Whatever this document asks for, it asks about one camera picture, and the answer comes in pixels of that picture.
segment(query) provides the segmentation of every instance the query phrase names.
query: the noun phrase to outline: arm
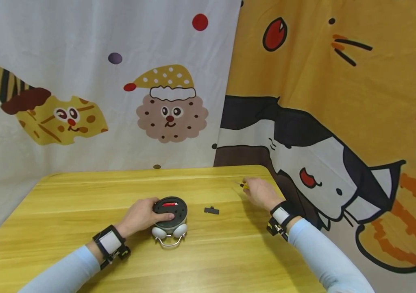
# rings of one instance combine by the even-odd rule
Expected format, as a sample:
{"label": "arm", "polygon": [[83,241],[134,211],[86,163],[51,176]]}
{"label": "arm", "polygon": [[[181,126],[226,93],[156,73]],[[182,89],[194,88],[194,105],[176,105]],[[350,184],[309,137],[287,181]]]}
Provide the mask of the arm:
{"label": "arm", "polygon": [[[259,178],[245,178],[248,199],[270,211],[284,201],[274,188]],[[310,270],[328,293],[373,293],[374,290],[358,268],[322,232],[300,216],[286,225],[291,243],[303,256]]]}
{"label": "arm", "polygon": [[329,293],[373,293],[364,275],[322,232],[298,216],[289,223],[289,243]]}
{"label": "arm", "polygon": [[[115,225],[119,234],[123,238],[128,238],[135,232],[147,229],[157,222],[173,219],[173,214],[156,214],[152,211],[152,206],[158,200],[153,197],[134,203],[122,221]],[[76,292],[100,271],[100,264],[103,261],[104,256],[96,243],[90,241],[39,274],[19,292]]]}

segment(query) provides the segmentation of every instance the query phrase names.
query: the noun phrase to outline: right hand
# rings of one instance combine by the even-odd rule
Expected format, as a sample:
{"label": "right hand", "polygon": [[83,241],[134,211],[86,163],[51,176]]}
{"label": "right hand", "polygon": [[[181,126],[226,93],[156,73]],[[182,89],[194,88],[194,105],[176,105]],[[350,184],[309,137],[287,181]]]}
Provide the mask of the right hand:
{"label": "right hand", "polygon": [[247,183],[248,189],[244,188],[248,199],[255,206],[264,208],[270,212],[275,206],[285,201],[284,197],[279,197],[273,186],[263,179],[246,177],[242,182]]}

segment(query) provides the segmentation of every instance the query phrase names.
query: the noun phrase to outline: light blue sleeve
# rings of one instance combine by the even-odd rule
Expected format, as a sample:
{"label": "light blue sleeve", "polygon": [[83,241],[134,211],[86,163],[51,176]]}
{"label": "light blue sleeve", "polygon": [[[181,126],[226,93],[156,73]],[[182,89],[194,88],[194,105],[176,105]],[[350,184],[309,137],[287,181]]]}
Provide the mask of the light blue sleeve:
{"label": "light blue sleeve", "polygon": [[19,293],[75,293],[99,271],[97,259],[82,246],[39,274]]}
{"label": "light blue sleeve", "polygon": [[299,220],[290,229],[289,243],[301,253],[328,293],[374,293],[349,258],[306,219]]}

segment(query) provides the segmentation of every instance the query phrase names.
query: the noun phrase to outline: red battery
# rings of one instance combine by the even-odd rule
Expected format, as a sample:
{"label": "red battery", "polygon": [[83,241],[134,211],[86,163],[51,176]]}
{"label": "red battery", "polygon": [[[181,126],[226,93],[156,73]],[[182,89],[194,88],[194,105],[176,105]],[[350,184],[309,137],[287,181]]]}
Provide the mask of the red battery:
{"label": "red battery", "polygon": [[162,206],[163,207],[167,207],[167,206],[178,206],[178,203],[163,203]]}

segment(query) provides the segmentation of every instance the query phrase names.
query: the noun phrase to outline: hand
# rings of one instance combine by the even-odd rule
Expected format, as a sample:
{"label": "hand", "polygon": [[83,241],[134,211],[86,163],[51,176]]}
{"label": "hand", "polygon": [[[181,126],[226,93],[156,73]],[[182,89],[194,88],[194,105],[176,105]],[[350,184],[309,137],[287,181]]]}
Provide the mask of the hand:
{"label": "hand", "polygon": [[170,221],[174,214],[156,214],[152,207],[159,201],[157,197],[139,199],[126,212],[122,221],[115,225],[115,228],[123,238],[126,238],[138,231],[147,229],[157,222]]}
{"label": "hand", "polygon": [[268,212],[285,201],[285,198],[279,197],[273,186],[263,179],[246,177],[242,182],[248,185],[248,189],[244,188],[244,192],[247,194],[250,202],[255,204],[255,206],[264,208]]}

